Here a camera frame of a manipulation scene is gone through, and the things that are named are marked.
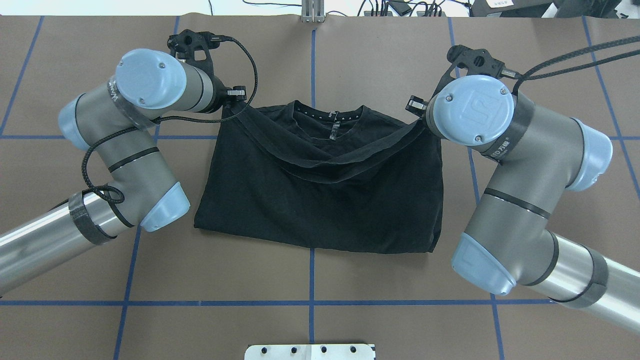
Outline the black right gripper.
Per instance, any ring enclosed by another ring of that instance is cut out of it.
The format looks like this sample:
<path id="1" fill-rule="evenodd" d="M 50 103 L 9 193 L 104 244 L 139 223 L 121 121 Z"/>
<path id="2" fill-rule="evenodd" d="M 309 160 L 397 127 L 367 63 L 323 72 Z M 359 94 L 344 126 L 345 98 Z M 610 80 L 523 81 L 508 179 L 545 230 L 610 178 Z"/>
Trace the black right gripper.
<path id="1" fill-rule="evenodd" d="M 417 116 L 426 126 L 434 125 L 431 99 L 423 99 L 419 96 L 411 95 L 407 101 L 405 110 Z"/>

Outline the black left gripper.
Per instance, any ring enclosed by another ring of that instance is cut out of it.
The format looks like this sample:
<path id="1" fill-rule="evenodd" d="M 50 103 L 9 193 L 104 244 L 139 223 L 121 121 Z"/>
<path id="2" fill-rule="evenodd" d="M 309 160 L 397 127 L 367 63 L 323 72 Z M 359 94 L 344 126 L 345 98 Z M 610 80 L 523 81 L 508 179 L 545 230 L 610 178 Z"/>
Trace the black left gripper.
<path id="1" fill-rule="evenodd" d="M 212 112 L 215 113 L 225 105 L 230 105 L 238 101 L 247 100 L 247 87 L 244 85 L 234 86 L 232 88 L 223 86 L 216 89 L 212 98 Z"/>

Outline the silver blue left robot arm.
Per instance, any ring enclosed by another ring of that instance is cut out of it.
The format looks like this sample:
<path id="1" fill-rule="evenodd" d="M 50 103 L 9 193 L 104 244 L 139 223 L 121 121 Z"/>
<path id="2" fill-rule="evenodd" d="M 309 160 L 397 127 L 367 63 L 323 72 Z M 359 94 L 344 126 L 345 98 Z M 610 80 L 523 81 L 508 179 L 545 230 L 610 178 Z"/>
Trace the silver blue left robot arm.
<path id="1" fill-rule="evenodd" d="M 228 88 L 210 59 L 192 61 L 148 48 L 124 54 L 114 75 L 59 113 L 64 137 L 97 152 L 112 181 L 88 184 L 64 203 L 1 237 L 1 294 L 90 249 L 142 226 L 156 231 L 190 209 L 181 183 L 160 153 L 150 128 L 170 111 L 205 113 L 226 100 L 244 98 Z"/>

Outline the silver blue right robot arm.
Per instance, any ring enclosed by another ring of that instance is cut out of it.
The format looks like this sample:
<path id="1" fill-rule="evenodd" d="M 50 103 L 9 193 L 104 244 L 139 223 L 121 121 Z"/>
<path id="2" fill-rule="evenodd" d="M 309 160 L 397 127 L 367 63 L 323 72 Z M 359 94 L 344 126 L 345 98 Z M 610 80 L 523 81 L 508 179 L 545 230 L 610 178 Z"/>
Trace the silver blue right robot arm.
<path id="1" fill-rule="evenodd" d="M 454 79 L 407 111 L 434 134 L 497 163 L 454 251 L 454 271 L 506 296 L 523 286 L 639 332 L 639 272 L 547 229 L 562 194 L 585 191 L 613 156 L 608 136 L 512 95 L 498 79 Z"/>

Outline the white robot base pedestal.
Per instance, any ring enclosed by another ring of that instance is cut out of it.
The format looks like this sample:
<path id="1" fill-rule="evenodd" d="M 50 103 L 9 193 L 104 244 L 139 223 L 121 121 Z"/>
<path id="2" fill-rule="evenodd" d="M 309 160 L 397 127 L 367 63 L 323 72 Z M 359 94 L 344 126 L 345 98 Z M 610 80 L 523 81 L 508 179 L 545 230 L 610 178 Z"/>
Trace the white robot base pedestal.
<path id="1" fill-rule="evenodd" d="M 256 344 L 247 347 L 245 360 L 375 360 L 374 344 Z"/>

